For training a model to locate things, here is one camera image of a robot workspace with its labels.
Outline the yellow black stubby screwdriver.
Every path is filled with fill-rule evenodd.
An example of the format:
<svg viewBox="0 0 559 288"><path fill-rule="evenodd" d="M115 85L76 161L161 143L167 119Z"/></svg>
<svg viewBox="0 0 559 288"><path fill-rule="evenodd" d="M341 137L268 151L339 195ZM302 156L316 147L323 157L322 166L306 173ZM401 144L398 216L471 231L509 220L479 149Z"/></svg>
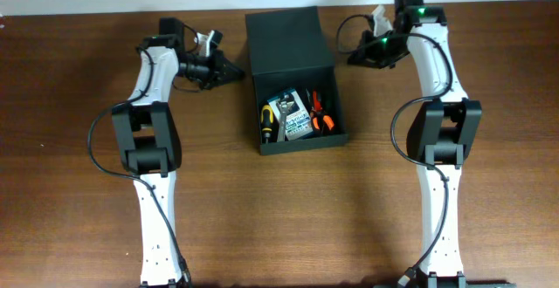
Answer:
<svg viewBox="0 0 559 288"><path fill-rule="evenodd" d="M273 135L273 110L270 105L263 105L260 112L260 129L263 141L267 144Z"/></svg>

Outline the silver adjustable wrench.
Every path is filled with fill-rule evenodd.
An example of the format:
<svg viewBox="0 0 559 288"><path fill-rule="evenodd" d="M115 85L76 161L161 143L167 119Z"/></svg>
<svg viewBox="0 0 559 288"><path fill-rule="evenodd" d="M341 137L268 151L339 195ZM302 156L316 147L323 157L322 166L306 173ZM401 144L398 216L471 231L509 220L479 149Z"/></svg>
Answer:
<svg viewBox="0 0 559 288"><path fill-rule="evenodd" d="M285 140L286 135L286 117L290 108L294 104L294 98L292 95L286 95L282 100L277 103L279 109L279 130L277 142L282 142Z"/></svg>

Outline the red handled small cutting pliers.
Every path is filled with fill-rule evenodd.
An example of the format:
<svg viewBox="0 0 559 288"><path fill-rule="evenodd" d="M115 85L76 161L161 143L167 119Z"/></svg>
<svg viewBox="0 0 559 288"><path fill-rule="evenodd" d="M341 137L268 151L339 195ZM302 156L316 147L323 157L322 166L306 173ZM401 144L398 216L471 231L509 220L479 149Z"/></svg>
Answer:
<svg viewBox="0 0 559 288"><path fill-rule="evenodd" d="M318 91L312 91L309 102L314 112L320 113L322 111L321 94Z"/></svg>

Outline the orange black long nose pliers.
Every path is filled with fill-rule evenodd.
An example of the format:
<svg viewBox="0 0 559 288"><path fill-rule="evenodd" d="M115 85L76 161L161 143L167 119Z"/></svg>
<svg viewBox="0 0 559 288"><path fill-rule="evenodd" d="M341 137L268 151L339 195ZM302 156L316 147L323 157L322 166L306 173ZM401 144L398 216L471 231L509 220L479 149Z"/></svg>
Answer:
<svg viewBox="0 0 559 288"><path fill-rule="evenodd" d="M309 116L311 119L311 127L314 131L314 134L317 136L322 136L322 135L333 133L335 129L335 123L332 117L326 112L323 106L322 106L322 111L320 113L314 112L311 108L311 103L309 102L312 92L306 90L306 93L307 93L307 101L310 105Z"/></svg>

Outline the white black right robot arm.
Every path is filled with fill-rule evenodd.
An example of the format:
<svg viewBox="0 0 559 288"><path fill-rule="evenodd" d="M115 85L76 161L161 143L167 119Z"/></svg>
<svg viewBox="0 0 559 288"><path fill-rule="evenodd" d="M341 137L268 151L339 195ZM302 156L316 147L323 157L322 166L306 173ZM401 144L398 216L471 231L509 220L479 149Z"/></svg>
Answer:
<svg viewBox="0 0 559 288"><path fill-rule="evenodd" d="M421 97L403 107L419 106L397 153L417 167L422 202L421 256L398 287L464 287L459 253L458 192L462 168L470 154L482 108L461 85L448 44L448 23L442 7L424 0L394 0L395 18L383 6L366 18L369 29L358 46L347 51L351 65L392 68L411 56L417 68Z"/></svg>

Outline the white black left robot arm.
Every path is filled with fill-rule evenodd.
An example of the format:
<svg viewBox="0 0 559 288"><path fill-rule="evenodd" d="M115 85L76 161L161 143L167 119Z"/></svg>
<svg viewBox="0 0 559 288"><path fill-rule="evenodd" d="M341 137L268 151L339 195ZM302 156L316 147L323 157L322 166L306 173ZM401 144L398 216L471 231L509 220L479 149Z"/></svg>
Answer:
<svg viewBox="0 0 559 288"><path fill-rule="evenodd" d="M121 164L131 177L140 206L142 287L189 287L190 272L176 238L174 191L182 145L169 108L177 77L210 90L244 76L220 50L223 34L196 33L187 49L187 25L174 17L159 21L158 34L142 40L135 89L111 111Z"/></svg>

